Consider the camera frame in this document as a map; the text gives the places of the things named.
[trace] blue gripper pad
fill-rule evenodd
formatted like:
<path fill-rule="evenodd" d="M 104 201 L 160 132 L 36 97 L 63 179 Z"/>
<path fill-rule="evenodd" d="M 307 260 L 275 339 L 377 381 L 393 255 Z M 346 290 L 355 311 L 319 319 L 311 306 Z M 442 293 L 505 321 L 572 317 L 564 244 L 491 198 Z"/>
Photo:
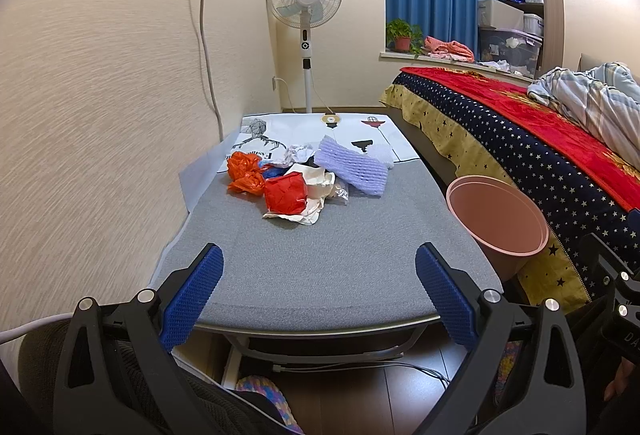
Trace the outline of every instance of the blue gripper pad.
<path fill-rule="evenodd" d="M 478 311 L 469 303 L 469 299 L 454 281 L 456 273 L 468 278 L 472 287 L 469 287 L 468 282 L 465 287 L 471 294 L 475 294 L 477 290 L 477 299 L 480 290 L 476 284 L 466 272 L 450 268 L 431 243 L 421 245 L 415 253 L 415 272 L 435 305 L 451 339 L 463 345 L 469 352 L 473 350 L 478 342 L 476 331 Z"/>
<path fill-rule="evenodd" d="M 222 277 L 224 267 L 222 250 L 214 244 L 209 244 L 207 247 L 198 256 L 201 260 L 197 266 L 164 308 L 160 343 L 167 352 L 171 352 L 175 345 L 181 345 L 187 340 L 193 325 Z"/>

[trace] blue plastic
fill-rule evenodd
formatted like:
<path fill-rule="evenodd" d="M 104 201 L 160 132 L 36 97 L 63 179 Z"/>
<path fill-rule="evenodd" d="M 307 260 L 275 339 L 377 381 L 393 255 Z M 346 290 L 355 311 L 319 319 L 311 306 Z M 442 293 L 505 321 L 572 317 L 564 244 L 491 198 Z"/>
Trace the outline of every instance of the blue plastic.
<path fill-rule="evenodd" d="M 415 272 L 451 339 L 472 351 L 478 342 L 475 312 L 438 259 L 424 245 L 415 253 Z"/>
<path fill-rule="evenodd" d="M 222 277 L 223 267 L 222 250 L 214 245 L 164 310 L 160 343 L 167 352 L 171 352 L 175 345 L 183 344 L 189 337 Z"/>
<path fill-rule="evenodd" d="M 267 171 L 262 173 L 262 178 L 267 180 L 275 177 L 282 177 L 287 171 L 289 171 L 289 168 L 269 168 Z"/>

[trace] hand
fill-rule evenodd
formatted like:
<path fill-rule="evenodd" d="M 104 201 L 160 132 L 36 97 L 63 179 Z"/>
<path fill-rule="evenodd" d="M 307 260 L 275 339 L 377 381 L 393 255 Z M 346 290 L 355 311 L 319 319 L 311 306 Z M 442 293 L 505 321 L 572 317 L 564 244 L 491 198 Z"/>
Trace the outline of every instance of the hand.
<path fill-rule="evenodd" d="M 632 362 L 626 360 L 624 357 L 622 358 L 616 376 L 613 378 L 613 381 L 607 385 L 607 388 L 604 389 L 605 402 L 612 399 L 615 395 L 621 395 L 622 392 L 625 391 L 626 385 L 629 383 L 629 375 L 631 375 L 635 367 L 636 365 Z"/>

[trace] fan stand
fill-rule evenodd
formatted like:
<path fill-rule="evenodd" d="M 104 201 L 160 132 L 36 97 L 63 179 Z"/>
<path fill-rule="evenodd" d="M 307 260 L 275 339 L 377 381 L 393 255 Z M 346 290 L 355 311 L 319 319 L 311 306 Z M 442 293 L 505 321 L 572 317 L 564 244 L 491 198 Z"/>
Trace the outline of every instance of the fan stand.
<path fill-rule="evenodd" d="M 306 113 L 311 113 L 311 14 L 308 8 L 300 13 L 300 52 L 302 53 L 302 71 L 305 75 Z"/>

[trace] poster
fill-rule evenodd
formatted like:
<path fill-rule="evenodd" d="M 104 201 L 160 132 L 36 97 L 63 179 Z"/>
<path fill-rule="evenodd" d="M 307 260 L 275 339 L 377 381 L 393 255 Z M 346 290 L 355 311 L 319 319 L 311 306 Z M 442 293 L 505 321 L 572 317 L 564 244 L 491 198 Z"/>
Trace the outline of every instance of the poster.
<path fill-rule="evenodd" d="M 242 119 L 234 152 L 255 153 L 262 159 L 281 158 L 290 145 L 310 144 L 316 149 L 328 135 L 338 144 L 365 153 L 370 144 L 388 144 L 395 162 L 418 159 L 418 154 L 402 132 L 386 115 L 371 113 L 270 113 Z M 218 173 L 226 171 L 226 159 Z"/>

